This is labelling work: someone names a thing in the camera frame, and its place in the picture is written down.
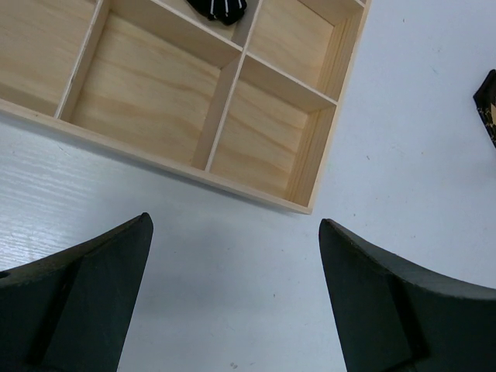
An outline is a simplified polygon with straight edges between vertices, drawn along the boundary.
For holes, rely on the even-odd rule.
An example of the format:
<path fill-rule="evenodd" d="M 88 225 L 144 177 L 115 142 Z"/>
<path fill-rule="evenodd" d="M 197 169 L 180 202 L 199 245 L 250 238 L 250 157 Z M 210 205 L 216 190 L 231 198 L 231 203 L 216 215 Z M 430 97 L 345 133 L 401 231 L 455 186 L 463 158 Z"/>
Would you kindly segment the black white striped sock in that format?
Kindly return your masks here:
<path fill-rule="evenodd" d="M 188 4 L 209 21 L 225 26 L 240 21 L 247 8 L 246 0 L 188 0 Z"/>

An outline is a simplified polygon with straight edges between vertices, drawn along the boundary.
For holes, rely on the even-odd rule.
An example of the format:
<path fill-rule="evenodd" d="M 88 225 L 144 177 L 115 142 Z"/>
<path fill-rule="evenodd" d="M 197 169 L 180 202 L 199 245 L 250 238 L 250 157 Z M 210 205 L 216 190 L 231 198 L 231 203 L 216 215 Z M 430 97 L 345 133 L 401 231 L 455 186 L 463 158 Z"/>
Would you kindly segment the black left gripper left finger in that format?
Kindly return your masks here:
<path fill-rule="evenodd" d="M 2 271 L 1 369 L 117 370 L 152 236 L 152 219 L 143 213 Z"/>

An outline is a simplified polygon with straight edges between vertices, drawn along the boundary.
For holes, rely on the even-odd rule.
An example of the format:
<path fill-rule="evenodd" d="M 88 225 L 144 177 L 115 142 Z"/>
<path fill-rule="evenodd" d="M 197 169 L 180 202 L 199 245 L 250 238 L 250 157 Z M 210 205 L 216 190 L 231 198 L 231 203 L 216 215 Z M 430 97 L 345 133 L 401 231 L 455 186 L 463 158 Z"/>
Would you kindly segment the brown argyle sock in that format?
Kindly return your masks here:
<path fill-rule="evenodd" d="M 473 99 L 487 134 L 495 145 L 495 123 L 492 115 L 492 108 L 495 107 L 495 69 L 488 72 Z"/>

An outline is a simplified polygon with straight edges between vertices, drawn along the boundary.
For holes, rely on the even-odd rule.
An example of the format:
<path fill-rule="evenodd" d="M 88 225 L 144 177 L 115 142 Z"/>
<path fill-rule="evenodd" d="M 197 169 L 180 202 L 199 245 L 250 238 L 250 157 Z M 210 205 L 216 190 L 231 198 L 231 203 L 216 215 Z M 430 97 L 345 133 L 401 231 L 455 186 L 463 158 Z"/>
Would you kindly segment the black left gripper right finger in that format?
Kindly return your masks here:
<path fill-rule="evenodd" d="M 331 219 L 325 282 L 349 371 L 493 371 L 495 291 L 412 263 Z"/>

